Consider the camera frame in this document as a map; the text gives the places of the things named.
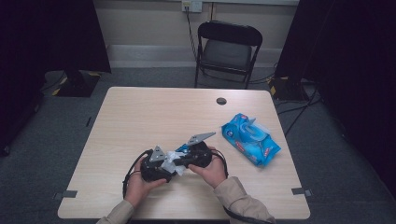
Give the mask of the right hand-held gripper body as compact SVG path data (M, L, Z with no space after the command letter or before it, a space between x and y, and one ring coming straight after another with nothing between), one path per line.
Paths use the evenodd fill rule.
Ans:
M190 147L190 152L185 154L183 153L182 157L190 158L187 162L190 164L194 164L199 167L205 168L210 162L212 158L211 149L206 145L205 140L213 135L212 133L200 133L193 135L190 140L186 143Z

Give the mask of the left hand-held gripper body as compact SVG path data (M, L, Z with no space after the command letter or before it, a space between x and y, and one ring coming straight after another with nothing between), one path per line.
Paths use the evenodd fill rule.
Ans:
M143 179L147 182L156 181L159 179L165 179L169 182L174 173L170 173L162 168L165 162L166 154L162 151L160 147L155 147L148 151L148 155L141 162L141 175Z

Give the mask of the white wet wipe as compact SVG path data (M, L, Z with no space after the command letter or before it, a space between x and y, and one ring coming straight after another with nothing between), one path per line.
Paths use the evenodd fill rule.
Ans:
M175 152L175 151L168 151L166 153L166 158L161 165L161 167L171 173L172 175L178 174L178 175L183 175L184 171L186 170L186 167L184 165L175 165L174 160L175 159L180 159L183 156L182 152Z

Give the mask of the blue wet wipes pack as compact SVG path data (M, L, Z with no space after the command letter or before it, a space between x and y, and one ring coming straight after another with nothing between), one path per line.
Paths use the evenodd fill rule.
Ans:
M221 127L223 137L256 166L267 165L281 147L270 131L242 113Z

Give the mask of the person's right hand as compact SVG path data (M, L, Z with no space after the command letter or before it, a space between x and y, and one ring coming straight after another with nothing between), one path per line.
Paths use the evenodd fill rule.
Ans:
M198 174L213 189L226 179L223 161L216 155L212 156L212 161L205 168L190 164L189 169Z

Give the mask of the person's left hand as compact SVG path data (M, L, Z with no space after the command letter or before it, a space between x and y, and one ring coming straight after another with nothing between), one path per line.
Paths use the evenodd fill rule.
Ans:
M130 175L127 190L124 200L132 205L133 208L137 208L149 193L158 188L159 186L166 183L165 179L159 179L152 182L146 182L141 175L141 163L143 158L139 159L134 167L133 173Z

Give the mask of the grey tape piece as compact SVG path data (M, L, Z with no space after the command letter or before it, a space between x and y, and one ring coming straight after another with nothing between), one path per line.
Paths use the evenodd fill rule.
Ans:
M305 197L310 197L313 195L311 189L304 189L304 188L294 188L291 189L293 195L300 195L303 194Z
M63 192L55 193L53 199L61 201L63 198L75 198L77 193L76 190L64 190Z

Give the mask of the black stand base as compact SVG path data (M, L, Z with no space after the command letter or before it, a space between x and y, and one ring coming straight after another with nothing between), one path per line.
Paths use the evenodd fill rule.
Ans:
M54 96L89 98L101 77L97 73L79 70L65 70L65 73L66 77L53 92Z
M268 81L270 93L277 100L307 101L308 96L301 82L294 82L288 77L272 77Z

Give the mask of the black folding chair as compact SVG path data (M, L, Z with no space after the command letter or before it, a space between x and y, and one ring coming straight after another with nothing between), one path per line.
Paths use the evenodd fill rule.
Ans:
M194 87L198 85L199 71L209 69L243 76L247 88L262 46L261 32L249 25L206 21L197 34Z

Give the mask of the black curtain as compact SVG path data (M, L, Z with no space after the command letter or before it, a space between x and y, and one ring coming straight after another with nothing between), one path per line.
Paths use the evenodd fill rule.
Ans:
M65 70L111 71L93 0L0 0L0 157Z
M396 0L299 0L276 76L318 83L396 197Z

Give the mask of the white wall socket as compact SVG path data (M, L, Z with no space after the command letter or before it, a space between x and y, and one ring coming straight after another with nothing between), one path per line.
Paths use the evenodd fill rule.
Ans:
M182 0L181 10L183 12L201 13L203 10L203 2L196 0Z

